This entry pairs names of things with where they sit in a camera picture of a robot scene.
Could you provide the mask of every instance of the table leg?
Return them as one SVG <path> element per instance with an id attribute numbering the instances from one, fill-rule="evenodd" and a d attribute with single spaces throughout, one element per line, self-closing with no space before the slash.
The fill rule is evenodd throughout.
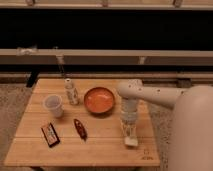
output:
<path id="1" fill-rule="evenodd" d="M 30 167 L 31 169 L 33 169 L 34 171 L 44 171 L 44 169 L 42 169 L 41 167 Z"/>

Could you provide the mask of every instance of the wood grain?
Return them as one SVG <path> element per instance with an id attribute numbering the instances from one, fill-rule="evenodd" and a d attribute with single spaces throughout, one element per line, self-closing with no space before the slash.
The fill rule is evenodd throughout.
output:
<path id="1" fill-rule="evenodd" d="M 69 104 L 63 79 L 40 79 L 37 82 L 6 157 L 6 166 L 159 166 L 153 128 L 144 101 L 140 101 L 138 107 L 139 146 L 127 148 L 120 124 L 121 98 L 116 93 L 116 85 L 122 80 L 73 81 L 81 101 L 77 106 Z M 83 104 L 84 94 L 97 86 L 109 88 L 116 99 L 114 109 L 102 118 L 90 114 Z M 54 118 L 42 106 L 45 96 L 51 93 L 62 96 L 62 118 Z M 77 134 L 74 118 L 85 126 L 88 133 L 86 142 Z M 48 122 L 53 123 L 61 140 L 60 144 L 51 149 L 41 131 L 41 126 Z"/>
<path id="2" fill-rule="evenodd" d="M 182 5 L 213 5 L 213 0 L 183 0 Z"/>
<path id="3" fill-rule="evenodd" d="M 41 138 L 15 138 L 7 166 L 158 166 L 153 139 L 139 140 L 138 149 L 128 149 L 121 138 L 61 138 L 48 148 Z"/>

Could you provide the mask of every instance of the small cup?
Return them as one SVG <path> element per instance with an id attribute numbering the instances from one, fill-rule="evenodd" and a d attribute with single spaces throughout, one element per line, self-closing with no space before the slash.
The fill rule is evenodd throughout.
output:
<path id="1" fill-rule="evenodd" d="M 49 110 L 54 117 L 59 118 L 63 114 L 62 98 L 59 95 L 51 94 L 47 96 L 43 101 L 45 109 Z"/>

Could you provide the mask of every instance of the clear bottle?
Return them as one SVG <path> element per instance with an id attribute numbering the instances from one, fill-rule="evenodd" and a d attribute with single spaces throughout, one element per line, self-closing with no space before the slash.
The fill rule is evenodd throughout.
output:
<path id="1" fill-rule="evenodd" d="M 65 79 L 65 89 L 70 104 L 77 105 L 79 103 L 78 92 L 70 78 Z"/>

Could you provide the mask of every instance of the table surface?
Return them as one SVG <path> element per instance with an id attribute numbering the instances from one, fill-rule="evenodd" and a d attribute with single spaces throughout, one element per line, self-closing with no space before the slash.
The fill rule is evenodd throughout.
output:
<path id="1" fill-rule="evenodd" d="M 35 86 L 13 142 L 5 159 L 5 166 L 159 166 L 153 128 L 144 101 L 138 107 L 137 135 L 139 146 L 124 145 L 120 124 L 121 99 L 116 93 L 119 79 L 73 79 L 79 93 L 80 104 L 69 104 L 63 79 L 40 79 Z M 115 95 L 115 107 L 100 118 L 84 107 L 83 97 L 93 87 L 106 87 Z M 54 118 L 42 106 L 49 94 L 63 99 L 64 115 Z M 73 119 L 79 119 L 88 132 L 87 141 L 77 134 Z M 61 140 L 49 148 L 41 126 L 51 122 Z"/>

